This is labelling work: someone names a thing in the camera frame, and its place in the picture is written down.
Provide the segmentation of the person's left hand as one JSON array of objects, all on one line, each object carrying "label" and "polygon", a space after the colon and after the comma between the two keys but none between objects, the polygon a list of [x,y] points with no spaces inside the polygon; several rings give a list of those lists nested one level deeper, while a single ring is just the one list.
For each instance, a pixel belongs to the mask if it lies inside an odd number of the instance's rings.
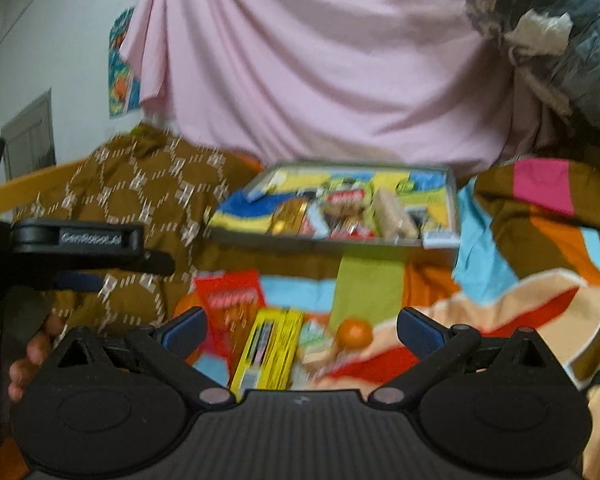
[{"label": "person's left hand", "polygon": [[7,371],[9,400],[18,402],[22,398],[24,390],[27,389],[41,366],[50,357],[54,340],[61,335],[65,327],[66,321],[63,318],[55,313],[50,314],[45,319],[42,327],[27,343],[23,356],[9,365]]}]

